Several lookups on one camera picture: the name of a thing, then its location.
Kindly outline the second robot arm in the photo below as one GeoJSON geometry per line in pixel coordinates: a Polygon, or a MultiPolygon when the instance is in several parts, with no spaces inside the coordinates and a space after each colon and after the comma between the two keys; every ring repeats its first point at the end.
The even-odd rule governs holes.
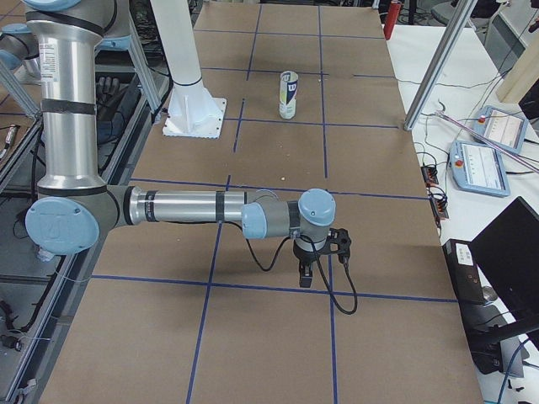
{"type": "Polygon", "coordinates": [[[11,72],[20,69],[17,78],[24,83],[40,83],[40,53],[38,40],[27,24],[7,24],[1,28],[1,62],[11,72]]]}

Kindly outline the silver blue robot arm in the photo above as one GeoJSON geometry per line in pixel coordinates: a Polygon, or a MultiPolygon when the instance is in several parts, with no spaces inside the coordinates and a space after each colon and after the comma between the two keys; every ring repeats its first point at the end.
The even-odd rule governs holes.
{"type": "Polygon", "coordinates": [[[231,223],[248,240],[294,242],[300,284],[309,287],[323,255],[338,254],[336,204],[323,189],[296,201],[266,190],[196,192],[109,185],[98,172],[95,55],[104,40],[130,36],[126,1],[29,1],[26,20],[40,55],[45,176],[25,216],[30,238],[55,255],[73,255],[121,226],[143,221],[231,223]]]}

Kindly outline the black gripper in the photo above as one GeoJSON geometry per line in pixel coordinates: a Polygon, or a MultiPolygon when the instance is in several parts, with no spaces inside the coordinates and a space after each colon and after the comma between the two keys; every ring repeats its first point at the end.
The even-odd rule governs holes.
{"type": "Polygon", "coordinates": [[[312,263],[323,255],[328,255],[328,246],[325,241],[310,242],[301,238],[294,240],[293,252],[299,260],[299,286],[310,288],[312,286],[312,263]]]}

